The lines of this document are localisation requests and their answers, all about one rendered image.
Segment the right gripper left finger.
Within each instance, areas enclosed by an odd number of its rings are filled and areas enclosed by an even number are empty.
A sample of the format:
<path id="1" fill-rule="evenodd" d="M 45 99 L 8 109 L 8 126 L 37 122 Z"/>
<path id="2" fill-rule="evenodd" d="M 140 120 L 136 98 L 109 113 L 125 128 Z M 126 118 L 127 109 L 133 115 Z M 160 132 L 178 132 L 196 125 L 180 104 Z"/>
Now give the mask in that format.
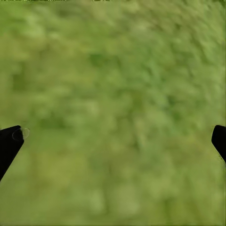
<path id="1" fill-rule="evenodd" d="M 0 181 L 29 136 L 29 129 L 15 125 L 0 131 Z"/>

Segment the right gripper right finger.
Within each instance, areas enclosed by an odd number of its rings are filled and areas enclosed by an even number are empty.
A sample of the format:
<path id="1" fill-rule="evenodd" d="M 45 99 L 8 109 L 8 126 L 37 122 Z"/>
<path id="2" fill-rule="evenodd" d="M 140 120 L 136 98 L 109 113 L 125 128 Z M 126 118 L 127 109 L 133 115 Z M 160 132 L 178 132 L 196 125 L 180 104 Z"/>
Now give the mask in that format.
<path id="1" fill-rule="evenodd" d="M 215 126 L 211 141 L 226 162 L 226 127 Z"/>

